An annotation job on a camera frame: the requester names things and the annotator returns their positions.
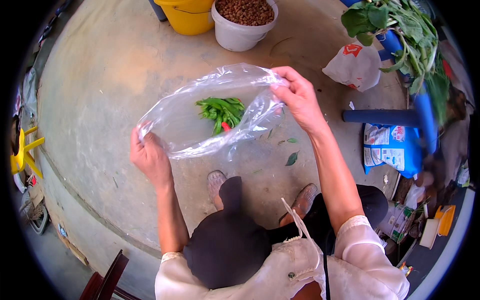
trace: hand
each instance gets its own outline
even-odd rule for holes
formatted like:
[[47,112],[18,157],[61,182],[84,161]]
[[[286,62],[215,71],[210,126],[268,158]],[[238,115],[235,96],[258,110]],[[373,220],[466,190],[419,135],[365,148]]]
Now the hand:
[[172,167],[167,155],[159,144],[159,138],[149,132],[144,137],[144,145],[138,139],[134,128],[130,136],[130,160],[152,182],[156,190],[173,186]]
[[303,130],[311,133],[320,122],[325,122],[310,81],[303,78],[291,67],[276,67],[272,68],[272,71],[289,81],[289,88],[282,85],[273,85],[271,89],[274,95],[288,106]]

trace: shoe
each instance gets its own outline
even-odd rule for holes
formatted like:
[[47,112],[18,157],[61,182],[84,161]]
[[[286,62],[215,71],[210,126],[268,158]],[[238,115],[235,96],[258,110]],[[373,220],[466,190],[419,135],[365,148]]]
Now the shoe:
[[218,191],[220,191],[220,187],[225,181],[227,181],[227,177],[219,170],[210,172],[207,176],[208,197],[217,210],[223,209],[223,203],[220,196],[218,196]]
[[[291,208],[294,209],[297,212],[297,214],[300,216],[300,218],[304,218],[305,215],[310,211],[310,208],[312,207],[313,200],[315,199],[315,196],[317,195],[318,188],[316,185],[313,183],[309,183],[306,187],[304,187],[299,194],[297,195],[297,198],[293,202]],[[284,226],[288,223],[293,222],[293,217],[289,213],[285,213],[279,220],[278,220],[280,226]]]

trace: clear plastic bag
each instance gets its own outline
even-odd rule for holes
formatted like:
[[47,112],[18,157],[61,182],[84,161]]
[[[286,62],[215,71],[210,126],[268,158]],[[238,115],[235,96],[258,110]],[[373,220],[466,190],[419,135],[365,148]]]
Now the clear plastic bag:
[[[169,158],[209,155],[224,146],[264,133],[281,119],[283,103],[274,100],[272,84],[288,84],[270,69],[246,63],[217,68],[160,99],[139,121],[140,139],[150,131],[160,137]],[[198,100],[239,98],[245,105],[240,123],[228,132],[211,136],[215,121],[200,119]]]

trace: person's left hand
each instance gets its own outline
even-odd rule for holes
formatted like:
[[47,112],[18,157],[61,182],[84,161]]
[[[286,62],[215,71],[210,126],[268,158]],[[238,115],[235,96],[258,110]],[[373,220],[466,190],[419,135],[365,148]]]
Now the person's left hand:
[[156,190],[173,185],[170,161],[155,134],[147,133],[142,145],[138,139],[138,129],[132,129],[130,160],[150,179]]

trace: white bucket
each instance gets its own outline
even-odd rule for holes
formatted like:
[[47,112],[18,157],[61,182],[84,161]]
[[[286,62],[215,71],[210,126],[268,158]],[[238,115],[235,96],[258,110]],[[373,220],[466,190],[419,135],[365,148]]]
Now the white bucket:
[[215,21],[215,38],[223,48],[241,52],[252,49],[259,41],[263,40],[267,32],[276,24],[278,18],[278,7],[274,0],[266,0],[273,9],[274,19],[272,22],[261,26],[240,25],[222,17],[215,8],[215,2],[212,4],[212,18]]

